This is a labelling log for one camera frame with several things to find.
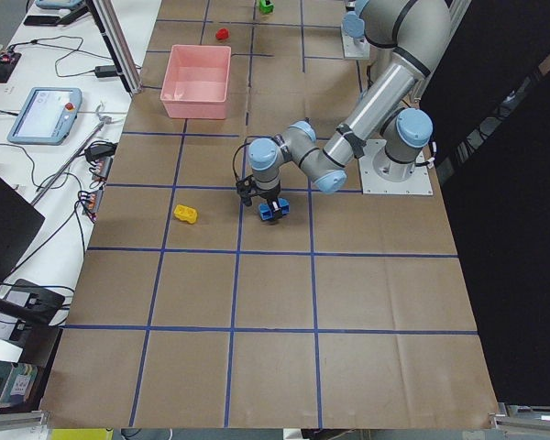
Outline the blue toy block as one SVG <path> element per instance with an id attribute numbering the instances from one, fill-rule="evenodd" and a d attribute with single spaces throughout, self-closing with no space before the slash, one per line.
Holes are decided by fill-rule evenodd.
<path id="1" fill-rule="evenodd" d="M 290 212 L 290 204 L 286 199 L 284 199 L 284 198 L 281 198 L 281 199 L 283 200 L 283 203 L 284 203 L 283 213 L 284 213 L 284 216 L 285 216 Z M 274 218 L 272 220 L 266 220 L 265 219 L 266 203 L 261 203 L 259 205 L 259 208 L 258 208 L 259 209 L 259 216 L 263 221 L 275 221 L 275 220 L 283 218 L 283 216 L 276 216 L 277 205 L 272 206 L 272 208 L 273 208 Z"/>

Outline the yellow toy block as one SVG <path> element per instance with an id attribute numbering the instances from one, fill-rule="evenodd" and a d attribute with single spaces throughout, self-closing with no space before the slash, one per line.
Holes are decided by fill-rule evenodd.
<path id="1" fill-rule="evenodd" d="M 198 220 L 198 211 L 195 208 L 180 203 L 175 206 L 173 215 L 176 219 L 190 225 L 195 224 Z"/>

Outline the red toy block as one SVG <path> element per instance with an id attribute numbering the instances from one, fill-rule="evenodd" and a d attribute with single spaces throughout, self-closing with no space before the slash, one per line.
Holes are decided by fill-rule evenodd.
<path id="1" fill-rule="evenodd" d="M 229 39 L 230 32 L 227 28 L 221 27 L 215 32 L 215 38 L 219 41 L 224 41 Z"/>

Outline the pink plastic box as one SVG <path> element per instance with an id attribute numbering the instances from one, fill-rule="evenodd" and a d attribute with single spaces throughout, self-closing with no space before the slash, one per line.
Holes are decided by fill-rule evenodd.
<path id="1" fill-rule="evenodd" d="M 160 100 L 169 118 L 224 120 L 227 114 L 231 47 L 171 47 Z"/>

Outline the green toy block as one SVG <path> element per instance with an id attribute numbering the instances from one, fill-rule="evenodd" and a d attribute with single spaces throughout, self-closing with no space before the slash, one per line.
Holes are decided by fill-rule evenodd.
<path id="1" fill-rule="evenodd" d="M 274 4 L 271 0 L 258 0 L 258 9 L 261 14 L 271 14 L 274 10 Z"/>

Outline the metal rod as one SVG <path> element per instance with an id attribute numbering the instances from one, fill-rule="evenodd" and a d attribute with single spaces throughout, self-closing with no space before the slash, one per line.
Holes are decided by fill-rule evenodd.
<path id="1" fill-rule="evenodd" d="M 110 115 L 105 115 L 100 112 L 99 105 L 96 108 L 96 116 L 98 117 L 98 123 L 93 128 L 93 130 L 87 135 L 85 140 L 80 144 L 80 146 L 71 154 L 71 156 L 60 166 L 60 168 L 44 183 L 40 185 L 40 188 L 37 192 L 37 195 L 32 199 L 30 204 L 36 206 L 37 203 L 43 198 L 45 193 L 53 186 L 56 180 L 63 174 L 63 172 L 77 159 L 80 157 L 81 153 L 90 145 L 91 140 L 98 134 L 106 125 L 112 123 L 112 117 Z"/>

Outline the black power adapter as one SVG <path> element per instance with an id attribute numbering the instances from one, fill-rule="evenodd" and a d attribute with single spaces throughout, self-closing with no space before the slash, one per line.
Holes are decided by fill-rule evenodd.
<path id="1" fill-rule="evenodd" d="M 117 70 L 114 65 L 100 65 L 93 70 L 96 78 L 110 78 L 117 76 Z"/>

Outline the blue teach pendant tablet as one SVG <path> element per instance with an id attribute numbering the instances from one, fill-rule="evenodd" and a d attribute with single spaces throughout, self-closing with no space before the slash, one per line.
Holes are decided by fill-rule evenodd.
<path id="1" fill-rule="evenodd" d="M 79 88 L 33 87 L 7 135 L 14 144 L 60 145 L 83 101 Z"/>

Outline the black monitor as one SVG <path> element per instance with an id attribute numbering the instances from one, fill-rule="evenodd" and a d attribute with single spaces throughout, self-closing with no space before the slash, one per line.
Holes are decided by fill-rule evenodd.
<path id="1" fill-rule="evenodd" d="M 0 281 L 26 252 L 45 217 L 0 178 Z"/>

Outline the black phone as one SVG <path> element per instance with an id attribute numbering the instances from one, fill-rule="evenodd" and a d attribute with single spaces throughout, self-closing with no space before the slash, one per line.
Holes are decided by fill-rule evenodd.
<path id="1" fill-rule="evenodd" d="M 30 27 L 54 27 L 60 21 L 58 16 L 33 16 L 29 15 L 23 21 L 24 26 Z"/>

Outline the aluminium frame post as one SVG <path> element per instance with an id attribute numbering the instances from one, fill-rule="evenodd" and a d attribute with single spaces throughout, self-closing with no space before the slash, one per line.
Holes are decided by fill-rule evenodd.
<path id="1" fill-rule="evenodd" d="M 110 0 L 86 0 L 89 12 L 104 40 L 118 77 L 131 95 L 142 91 L 142 82 L 125 35 Z"/>

